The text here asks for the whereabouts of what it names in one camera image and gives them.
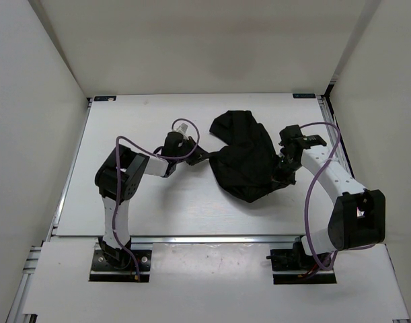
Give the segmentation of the black skirt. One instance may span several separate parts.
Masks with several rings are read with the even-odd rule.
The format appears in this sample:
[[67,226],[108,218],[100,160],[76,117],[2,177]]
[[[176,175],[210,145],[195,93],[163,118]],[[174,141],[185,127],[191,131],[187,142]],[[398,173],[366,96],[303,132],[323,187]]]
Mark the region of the black skirt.
[[273,177],[276,151],[268,131],[249,110],[229,110],[214,119],[210,133],[225,146],[209,164],[219,186],[247,203],[282,189]]

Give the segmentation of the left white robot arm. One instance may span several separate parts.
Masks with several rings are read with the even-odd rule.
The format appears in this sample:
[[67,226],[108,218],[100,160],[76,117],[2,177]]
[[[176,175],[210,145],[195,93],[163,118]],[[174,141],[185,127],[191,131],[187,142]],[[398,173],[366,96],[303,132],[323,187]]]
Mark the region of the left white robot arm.
[[98,243],[114,268],[126,268],[132,258],[128,206],[143,176],[168,178],[178,164],[201,162],[206,152],[199,147],[199,139],[197,126],[185,118],[172,123],[164,144],[154,152],[124,136],[116,138],[113,151],[95,176],[95,185],[105,209],[105,232],[98,238]]

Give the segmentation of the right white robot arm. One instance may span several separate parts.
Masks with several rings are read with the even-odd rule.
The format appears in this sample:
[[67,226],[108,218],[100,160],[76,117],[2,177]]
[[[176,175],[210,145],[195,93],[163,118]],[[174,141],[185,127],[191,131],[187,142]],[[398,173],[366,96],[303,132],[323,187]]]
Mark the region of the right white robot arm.
[[299,168],[307,169],[333,203],[327,227],[306,234],[292,261],[302,269],[316,261],[316,254],[357,249],[379,244],[385,238],[385,196],[357,182],[331,156],[319,135],[294,137],[280,142],[281,160],[275,178],[292,184]]

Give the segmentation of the right blue corner label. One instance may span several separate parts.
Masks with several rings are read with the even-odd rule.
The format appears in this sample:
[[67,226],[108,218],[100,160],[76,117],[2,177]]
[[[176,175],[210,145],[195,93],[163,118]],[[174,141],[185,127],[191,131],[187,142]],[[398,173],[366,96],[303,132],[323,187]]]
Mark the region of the right blue corner label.
[[307,93],[294,93],[294,99],[316,99],[315,94],[307,94]]

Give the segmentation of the blue corner label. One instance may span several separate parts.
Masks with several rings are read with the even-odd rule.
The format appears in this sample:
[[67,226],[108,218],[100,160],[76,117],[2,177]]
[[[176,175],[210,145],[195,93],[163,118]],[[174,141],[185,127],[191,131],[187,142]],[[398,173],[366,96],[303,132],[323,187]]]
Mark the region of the blue corner label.
[[294,93],[294,99],[316,99],[315,94],[307,94],[307,93]]
[[117,96],[95,96],[94,102],[113,102],[116,101]]

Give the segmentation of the left blue corner label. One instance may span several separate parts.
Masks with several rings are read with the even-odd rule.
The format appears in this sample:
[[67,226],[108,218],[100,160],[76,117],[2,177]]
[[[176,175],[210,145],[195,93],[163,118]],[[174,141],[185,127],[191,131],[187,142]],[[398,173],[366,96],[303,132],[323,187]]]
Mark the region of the left blue corner label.
[[94,102],[113,102],[116,101],[117,96],[95,96]]

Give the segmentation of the white front cover panel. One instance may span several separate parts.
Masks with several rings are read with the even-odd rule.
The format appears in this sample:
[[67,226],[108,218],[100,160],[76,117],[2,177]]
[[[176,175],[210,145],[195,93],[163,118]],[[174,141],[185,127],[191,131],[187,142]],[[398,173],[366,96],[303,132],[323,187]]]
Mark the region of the white front cover panel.
[[39,322],[393,322],[408,319],[385,246],[345,252],[328,285],[275,285],[266,244],[169,245],[146,283],[89,281],[91,242],[43,246],[24,305]]

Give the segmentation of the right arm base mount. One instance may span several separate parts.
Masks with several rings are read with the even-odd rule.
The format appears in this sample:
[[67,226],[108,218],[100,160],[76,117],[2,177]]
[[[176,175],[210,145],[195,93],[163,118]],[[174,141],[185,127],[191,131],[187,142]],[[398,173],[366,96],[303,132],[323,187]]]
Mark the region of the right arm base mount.
[[333,271],[323,271],[312,256],[303,250],[271,249],[266,257],[272,267],[274,285],[329,285],[336,284]]

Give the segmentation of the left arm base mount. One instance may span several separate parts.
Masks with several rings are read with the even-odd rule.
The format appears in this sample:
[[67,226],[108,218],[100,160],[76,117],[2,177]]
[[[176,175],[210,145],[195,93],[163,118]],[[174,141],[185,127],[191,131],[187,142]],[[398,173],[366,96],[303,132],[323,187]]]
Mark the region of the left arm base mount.
[[116,260],[99,246],[95,246],[89,271],[89,281],[148,283],[151,273],[152,250],[134,249],[131,252],[138,262],[139,275],[136,272],[135,263],[129,254],[122,255],[122,260]]

